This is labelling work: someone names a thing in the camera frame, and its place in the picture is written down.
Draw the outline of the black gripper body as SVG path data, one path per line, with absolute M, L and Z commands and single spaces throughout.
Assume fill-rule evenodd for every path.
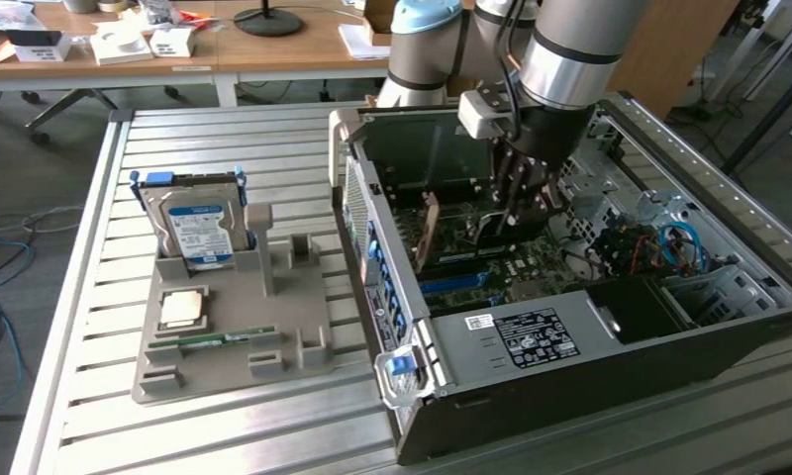
M 577 110 L 525 107 L 520 111 L 517 139 L 506 143 L 549 171 L 558 171 L 578 146 L 593 113 L 595 105 Z

